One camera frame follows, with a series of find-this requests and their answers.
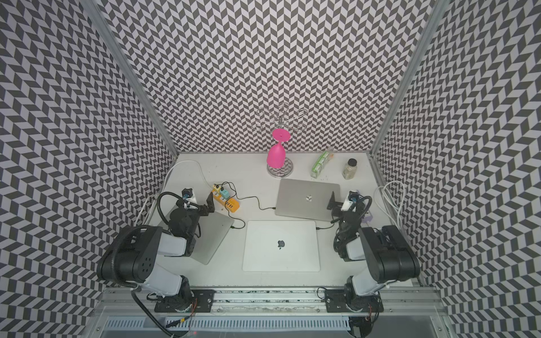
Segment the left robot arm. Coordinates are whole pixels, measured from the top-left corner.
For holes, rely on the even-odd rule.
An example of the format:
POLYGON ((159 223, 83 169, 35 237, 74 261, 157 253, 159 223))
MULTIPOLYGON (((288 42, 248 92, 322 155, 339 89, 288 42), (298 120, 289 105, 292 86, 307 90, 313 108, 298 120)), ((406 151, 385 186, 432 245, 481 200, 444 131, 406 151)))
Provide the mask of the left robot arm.
POLYGON ((100 280, 147 291, 163 303, 184 309, 194 305, 185 276, 160 266, 158 256, 189 257, 202 235, 200 218, 215 211, 213 194, 199 205, 191 188, 182 194, 162 192, 156 198, 156 212, 164 226, 138 225, 120 231, 97 265, 100 280))

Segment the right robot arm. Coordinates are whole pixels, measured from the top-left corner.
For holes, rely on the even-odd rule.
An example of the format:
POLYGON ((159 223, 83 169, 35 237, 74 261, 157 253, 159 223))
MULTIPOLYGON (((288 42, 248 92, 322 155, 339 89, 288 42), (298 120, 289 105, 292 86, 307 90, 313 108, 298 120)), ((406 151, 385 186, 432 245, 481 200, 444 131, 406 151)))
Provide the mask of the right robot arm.
POLYGON ((331 194, 327 209, 338 229, 333 249, 346 262, 362 261, 367 269, 350 276, 344 287, 345 304, 352 311, 374 306, 377 293, 389 284, 420 276, 421 264, 404 235, 395 225, 363 226, 372 198, 350 191, 339 202, 331 194))

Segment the grey closed laptop left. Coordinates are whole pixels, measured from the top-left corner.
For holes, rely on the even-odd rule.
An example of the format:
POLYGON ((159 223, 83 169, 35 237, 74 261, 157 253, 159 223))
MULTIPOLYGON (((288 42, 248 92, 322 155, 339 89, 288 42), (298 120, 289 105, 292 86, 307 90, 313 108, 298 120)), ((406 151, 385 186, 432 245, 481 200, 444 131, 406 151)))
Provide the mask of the grey closed laptop left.
POLYGON ((194 207, 175 207, 160 214, 160 219, 164 233, 159 254, 187 257, 204 265, 209 264, 233 224, 233 219, 220 213, 199 215, 194 207))

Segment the grey closed laptop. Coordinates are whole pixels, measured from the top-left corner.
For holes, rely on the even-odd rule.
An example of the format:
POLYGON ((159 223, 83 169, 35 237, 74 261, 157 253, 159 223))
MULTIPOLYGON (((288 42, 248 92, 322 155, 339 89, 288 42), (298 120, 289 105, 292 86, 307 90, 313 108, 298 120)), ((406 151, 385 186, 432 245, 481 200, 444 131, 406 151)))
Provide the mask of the grey closed laptop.
POLYGON ((332 183, 282 179, 275 214, 314 221, 332 221, 328 209, 331 197, 340 196, 340 186, 332 183))
POLYGON ((160 214, 160 219, 164 233, 159 254, 187 257, 204 265, 209 264, 233 224, 233 219, 220 213, 199 215, 194 207, 175 207, 160 214))

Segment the grey closed laptop back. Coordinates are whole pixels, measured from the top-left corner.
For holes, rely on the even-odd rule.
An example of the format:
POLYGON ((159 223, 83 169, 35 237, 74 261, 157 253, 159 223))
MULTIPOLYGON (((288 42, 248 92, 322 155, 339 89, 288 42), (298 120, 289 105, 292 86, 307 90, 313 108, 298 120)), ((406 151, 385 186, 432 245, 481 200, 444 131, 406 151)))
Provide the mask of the grey closed laptop back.
POLYGON ((332 221, 328 209, 331 197, 340 196, 340 186, 332 183, 282 179, 275 214, 314 221, 332 221))

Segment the white closed laptop front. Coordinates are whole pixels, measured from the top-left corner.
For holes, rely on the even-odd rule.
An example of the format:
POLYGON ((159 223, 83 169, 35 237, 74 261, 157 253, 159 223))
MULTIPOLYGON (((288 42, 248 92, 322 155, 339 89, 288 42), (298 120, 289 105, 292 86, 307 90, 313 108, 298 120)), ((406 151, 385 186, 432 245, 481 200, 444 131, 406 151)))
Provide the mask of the white closed laptop front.
POLYGON ((250 221, 242 270, 317 273, 321 269, 314 221, 250 221))

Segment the orange power strip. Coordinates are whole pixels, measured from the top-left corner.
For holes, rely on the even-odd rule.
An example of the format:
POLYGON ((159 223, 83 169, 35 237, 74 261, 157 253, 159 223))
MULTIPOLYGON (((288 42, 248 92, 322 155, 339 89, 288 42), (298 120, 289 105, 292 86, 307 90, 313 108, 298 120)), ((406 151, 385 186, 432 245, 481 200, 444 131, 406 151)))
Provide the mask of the orange power strip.
POLYGON ((240 203, 238 200, 236 200, 235 197, 233 197, 231 194, 230 194, 230 198, 228 200, 225 200, 222 196, 221 196, 221 193, 220 194, 217 194, 216 191, 214 190, 214 187, 212 189, 212 192, 214 194, 214 199, 219 203, 221 204, 222 206, 224 206, 227 211, 231 212, 231 213, 235 213, 239 208, 240 208, 240 203))

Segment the small jar dark lid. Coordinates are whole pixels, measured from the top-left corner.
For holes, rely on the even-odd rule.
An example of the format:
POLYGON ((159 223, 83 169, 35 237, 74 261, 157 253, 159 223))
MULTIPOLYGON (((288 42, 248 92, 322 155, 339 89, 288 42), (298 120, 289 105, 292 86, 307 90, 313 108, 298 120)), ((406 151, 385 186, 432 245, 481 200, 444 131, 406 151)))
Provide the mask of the small jar dark lid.
POLYGON ((345 164, 345 167, 342 171, 342 176, 344 177, 345 180, 351 180, 355 176, 356 170, 357 170, 357 160, 351 158, 345 164))

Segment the green snack packet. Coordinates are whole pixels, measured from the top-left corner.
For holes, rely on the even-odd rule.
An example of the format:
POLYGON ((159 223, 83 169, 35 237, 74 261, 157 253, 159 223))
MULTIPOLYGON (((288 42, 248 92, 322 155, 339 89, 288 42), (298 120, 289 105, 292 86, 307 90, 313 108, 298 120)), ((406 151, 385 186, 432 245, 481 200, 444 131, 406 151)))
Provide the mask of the green snack packet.
POLYGON ((331 150, 325 150, 322 152, 317 160, 314 162, 310 170, 310 176, 314 179, 317 179, 327 163, 333 158, 333 152, 331 150))

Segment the pink wine glass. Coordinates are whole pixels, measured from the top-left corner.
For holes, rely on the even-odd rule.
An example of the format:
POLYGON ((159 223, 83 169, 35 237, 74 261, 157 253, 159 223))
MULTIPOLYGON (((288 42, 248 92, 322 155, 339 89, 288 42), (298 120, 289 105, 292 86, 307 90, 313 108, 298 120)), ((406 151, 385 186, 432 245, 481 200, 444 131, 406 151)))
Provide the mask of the pink wine glass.
POLYGON ((276 143, 270 148, 266 163, 270 168, 279 169, 284 166, 286 160, 286 151, 283 143, 290 140, 291 134, 286 129, 278 128, 271 135, 276 143))

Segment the metal glass rack stand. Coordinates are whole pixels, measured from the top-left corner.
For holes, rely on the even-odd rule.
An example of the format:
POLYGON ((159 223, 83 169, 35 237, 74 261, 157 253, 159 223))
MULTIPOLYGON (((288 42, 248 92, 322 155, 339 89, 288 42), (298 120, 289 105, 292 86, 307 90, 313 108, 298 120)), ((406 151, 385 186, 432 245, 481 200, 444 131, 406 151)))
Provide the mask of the metal glass rack stand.
POLYGON ((263 136, 269 135, 274 142, 266 158, 266 169, 272 177, 286 178, 293 172, 294 165, 287 157, 285 144, 300 129, 305 115, 306 109, 297 109, 287 103, 257 111, 254 129, 263 136))

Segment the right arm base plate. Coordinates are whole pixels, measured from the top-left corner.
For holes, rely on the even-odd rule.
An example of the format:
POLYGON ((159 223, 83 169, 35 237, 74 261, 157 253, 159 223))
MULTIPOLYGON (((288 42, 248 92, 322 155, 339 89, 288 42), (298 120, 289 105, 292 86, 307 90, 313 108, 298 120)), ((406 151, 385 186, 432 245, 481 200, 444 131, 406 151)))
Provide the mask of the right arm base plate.
POLYGON ((344 290, 324 290, 323 301, 328 313, 382 313, 383 301, 378 294, 357 296, 344 290))

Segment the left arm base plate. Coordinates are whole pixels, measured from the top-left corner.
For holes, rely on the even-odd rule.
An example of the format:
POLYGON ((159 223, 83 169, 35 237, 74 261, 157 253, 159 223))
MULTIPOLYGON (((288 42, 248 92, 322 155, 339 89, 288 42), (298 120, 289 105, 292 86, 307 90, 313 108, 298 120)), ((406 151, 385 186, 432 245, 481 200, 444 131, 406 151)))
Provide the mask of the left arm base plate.
POLYGON ((214 303, 215 290, 192 290, 186 296, 181 294, 159 297, 154 311, 156 313, 210 313, 214 303))

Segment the aluminium front rail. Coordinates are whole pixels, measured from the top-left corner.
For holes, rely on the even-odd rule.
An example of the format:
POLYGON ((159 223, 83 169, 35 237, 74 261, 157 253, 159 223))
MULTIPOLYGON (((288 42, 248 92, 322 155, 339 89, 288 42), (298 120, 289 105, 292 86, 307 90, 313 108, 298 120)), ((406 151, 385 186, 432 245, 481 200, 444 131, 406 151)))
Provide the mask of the aluminium front rail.
POLYGON ((108 289, 85 337, 454 337, 450 317, 430 287, 390 287, 377 294, 382 313, 328 313, 324 290, 337 287, 221 287, 210 313, 156 313, 157 298, 134 301, 108 289))

